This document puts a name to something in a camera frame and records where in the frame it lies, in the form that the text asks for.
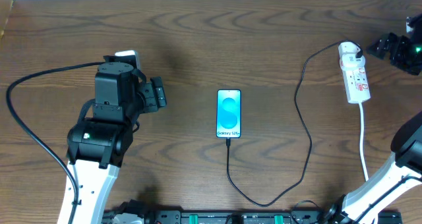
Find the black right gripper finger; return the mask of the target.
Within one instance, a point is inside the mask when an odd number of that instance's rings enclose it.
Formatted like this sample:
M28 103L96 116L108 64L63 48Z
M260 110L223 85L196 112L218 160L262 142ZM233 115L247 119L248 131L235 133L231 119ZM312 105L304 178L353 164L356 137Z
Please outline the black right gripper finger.
M374 41L371 45L374 48L391 48L398 42L398 36L394 33L387 33L381 35L381 37Z
M375 42L366 48L367 53L383 60L387 55L391 55L393 44L390 42Z

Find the blue Galaxy smartphone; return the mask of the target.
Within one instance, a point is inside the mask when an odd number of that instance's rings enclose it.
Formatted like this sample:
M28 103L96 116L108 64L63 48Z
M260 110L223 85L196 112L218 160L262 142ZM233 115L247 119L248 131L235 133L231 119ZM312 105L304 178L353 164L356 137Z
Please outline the blue Galaxy smartphone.
M241 90L218 90L216 136L218 138L241 137Z

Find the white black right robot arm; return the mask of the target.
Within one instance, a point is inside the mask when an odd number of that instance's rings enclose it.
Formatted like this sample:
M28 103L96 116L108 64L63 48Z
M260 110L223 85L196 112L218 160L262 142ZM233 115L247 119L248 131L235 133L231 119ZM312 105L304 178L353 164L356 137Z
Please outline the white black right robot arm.
M370 99L365 54L389 56L391 65L417 76L421 72L421 16L406 19L404 36L384 34L363 49L358 43L336 43L349 103ZM379 213L407 190L421 184L421 114L400 127L393 137L384 165L356 190L343 195L322 218L322 223L372 223Z

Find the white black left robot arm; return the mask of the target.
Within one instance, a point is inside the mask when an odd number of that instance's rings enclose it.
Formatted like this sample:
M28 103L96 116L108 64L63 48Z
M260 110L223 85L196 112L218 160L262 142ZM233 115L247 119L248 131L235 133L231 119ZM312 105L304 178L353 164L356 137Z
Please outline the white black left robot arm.
M147 79L135 51L106 55L87 101L67 136L66 182L59 223L100 223L123 157L139 128L138 118L167 105L162 79Z

